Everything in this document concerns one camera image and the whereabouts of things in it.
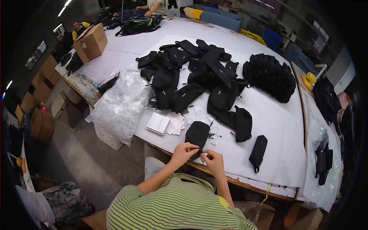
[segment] ceiling light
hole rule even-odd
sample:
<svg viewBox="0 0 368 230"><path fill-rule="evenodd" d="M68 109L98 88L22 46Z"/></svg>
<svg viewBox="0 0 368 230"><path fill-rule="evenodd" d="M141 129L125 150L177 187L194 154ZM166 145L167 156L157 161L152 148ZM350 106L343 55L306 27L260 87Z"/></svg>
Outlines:
<svg viewBox="0 0 368 230"><path fill-rule="evenodd" d="M67 1L67 3L65 3L65 5L64 6L67 6L67 5L69 5L69 3L71 2L71 0L68 0Z"/></svg>
<svg viewBox="0 0 368 230"><path fill-rule="evenodd" d="M270 6L269 4L264 3L264 5L266 5L266 6L270 7L270 8L272 8L272 9L274 9L274 8L273 8L272 6Z"/></svg>
<svg viewBox="0 0 368 230"><path fill-rule="evenodd" d="M13 83L13 81L10 81L10 82L9 82L9 84L8 84L8 86L6 87L6 89L8 89L8 88L9 88L9 86L10 86L12 83Z"/></svg>
<svg viewBox="0 0 368 230"><path fill-rule="evenodd" d="M52 32L55 32L61 25L62 23L60 23L60 25L58 25Z"/></svg>
<svg viewBox="0 0 368 230"><path fill-rule="evenodd" d="M61 11L60 11L60 13L59 13L59 15L58 15L58 17L60 17L60 15L64 12L64 10L65 10L65 6L61 9Z"/></svg>

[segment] green striped shirt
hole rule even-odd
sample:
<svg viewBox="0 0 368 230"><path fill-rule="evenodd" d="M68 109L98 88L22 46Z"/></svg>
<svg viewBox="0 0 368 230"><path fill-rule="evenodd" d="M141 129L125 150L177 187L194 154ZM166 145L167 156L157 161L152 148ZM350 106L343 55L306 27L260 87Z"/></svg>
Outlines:
<svg viewBox="0 0 368 230"><path fill-rule="evenodd" d="M125 186L108 208L106 224L109 230L257 229L240 209L215 195L210 183L184 173L173 173L145 196L137 186Z"/></svg>

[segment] open cardboard box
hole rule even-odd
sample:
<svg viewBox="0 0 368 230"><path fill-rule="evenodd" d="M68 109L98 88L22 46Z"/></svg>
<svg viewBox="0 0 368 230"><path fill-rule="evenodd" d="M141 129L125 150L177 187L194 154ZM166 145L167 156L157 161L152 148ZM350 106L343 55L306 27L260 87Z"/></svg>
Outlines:
<svg viewBox="0 0 368 230"><path fill-rule="evenodd" d="M77 223L78 230L106 230L106 211L102 210L93 215L81 218Z"/></svg>
<svg viewBox="0 0 368 230"><path fill-rule="evenodd" d="M101 56L106 45L107 38L101 23L88 27L73 44L75 51L84 64Z"/></svg>
<svg viewBox="0 0 368 230"><path fill-rule="evenodd" d="M57 66L57 62L52 55L45 61L42 65L40 72L47 78L50 79L51 76L55 72L55 67Z"/></svg>
<svg viewBox="0 0 368 230"><path fill-rule="evenodd" d="M28 113L33 107L39 104L39 101L36 100L32 94L26 92L21 103L20 109L23 113Z"/></svg>
<svg viewBox="0 0 368 230"><path fill-rule="evenodd" d="M272 222L275 209L269 205L261 205L254 201L235 201L235 207L239 208L244 216L255 223L259 230L267 230Z"/></svg>
<svg viewBox="0 0 368 230"><path fill-rule="evenodd" d="M53 133L54 129L48 113L36 108L31 117L31 137L47 145Z"/></svg>
<svg viewBox="0 0 368 230"><path fill-rule="evenodd" d="M316 230L323 218L320 209L301 208L299 215L289 230Z"/></svg>

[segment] white tag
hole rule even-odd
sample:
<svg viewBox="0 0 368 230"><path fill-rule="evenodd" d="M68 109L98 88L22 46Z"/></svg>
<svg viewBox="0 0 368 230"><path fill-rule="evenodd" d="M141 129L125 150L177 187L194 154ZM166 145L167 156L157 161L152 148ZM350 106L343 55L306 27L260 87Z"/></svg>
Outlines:
<svg viewBox="0 0 368 230"><path fill-rule="evenodd" d="M214 120L213 117L211 115L209 115L209 114L206 117L209 119L209 121L213 121Z"/></svg>
<svg viewBox="0 0 368 230"><path fill-rule="evenodd" d="M195 111L196 114L203 113L203 110L202 110L201 107L194 108L194 111Z"/></svg>
<svg viewBox="0 0 368 230"><path fill-rule="evenodd" d="M124 97L122 103L127 103L129 100L129 97Z"/></svg>
<svg viewBox="0 0 368 230"><path fill-rule="evenodd" d="M177 130L175 130L172 134L180 135L180 129L178 128L178 129L177 129Z"/></svg>
<svg viewBox="0 0 368 230"><path fill-rule="evenodd" d="M210 139L210 140L209 140L209 142L210 142L211 144L217 145L217 141L218 141L218 140L219 140L218 138L213 138L213 139Z"/></svg>
<svg viewBox="0 0 368 230"><path fill-rule="evenodd" d="M175 126L175 129L180 129L181 126L184 124L184 121L182 119L183 116L177 116L170 119L170 122Z"/></svg>
<svg viewBox="0 0 368 230"><path fill-rule="evenodd" d="M170 121L169 126L167 127L167 131L166 132L168 134L172 134L176 130L177 130L177 128L175 128L174 124Z"/></svg>
<svg viewBox="0 0 368 230"><path fill-rule="evenodd" d="M192 124L194 122L194 117L187 117L188 124Z"/></svg>
<svg viewBox="0 0 368 230"><path fill-rule="evenodd" d="M167 116L166 117L168 117L168 118L174 118L174 117L177 117L177 116L181 116L181 114L180 113L175 113L175 112L169 112L168 114L167 114Z"/></svg>

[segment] paper card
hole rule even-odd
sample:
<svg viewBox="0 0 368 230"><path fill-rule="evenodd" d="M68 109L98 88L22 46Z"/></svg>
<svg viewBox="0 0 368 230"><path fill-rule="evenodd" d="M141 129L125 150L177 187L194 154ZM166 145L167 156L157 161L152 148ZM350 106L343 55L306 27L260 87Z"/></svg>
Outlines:
<svg viewBox="0 0 368 230"><path fill-rule="evenodd" d="M175 130L172 134L180 135L180 129L178 128L178 129L177 129L177 130Z"/></svg>
<svg viewBox="0 0 368 230"><path fill-rule="evenodd" d="M153 113L149 119L147 128L163 135L169 122L169 118Z"/></svg>
<svg viewBox="0 0 368 230"><path fill-rule="evenodd" d="M192 124L194 122L194 117L187 117L188 124Z"/></svg>
<svg viewBox="0 0 368 230"><path fill-rule="evenodd" d="M129 100L129 97L124 97L123 100L122 100L122 103L127 103Z"/></svg>
<svg viewBox="0 0 368 230"><path fill-rule="evenodd" d="M174 124L170 121L169 126L167 127L166 132L168 134L172 134L173 132L175 132L177 130L177 128L174 126Z"/></svg>
<svg viewBox="0 0 368 230"><path fill-rule="evenodd" d="M210 139L210 140L209 140L209 142L210 142L211 144L217 145L217 141L218 141L218 140L219 140L218 138L213 138L213 137L212 137L212 139Z"/></svg>
<svg viewBox="0 0 368 230"><path fill-rule="evenodd" d="M201 114L201 113L203 113L203 110L202 110L202 108L199 106L199 107L196 107L196 108L194 108L194 111L195 111L195 113L196 114Z"/></svg>
<svg viewBox="0 0 368 230"><path fill-rule="evenodd" d="M180 113L175 113L175 112L169 112L166 117L174 118L174 117L177 117L177 116L181 116L181 114Z"/></svg>
<svg viewBox="0 0 368 230"><path fill-rule="evenodd" d="M184 124L182 117L183 116L177 116L170 119L170 122L175 126L175 129L180 129L181 126Z"/></svg>
<svg viewBox="0 0 368 230"><path fill-rule="evenodd" d="M209 114L206 117L209 119L209 121L213 121L214 120L214 118L211 115L209 115Z"/></svg>

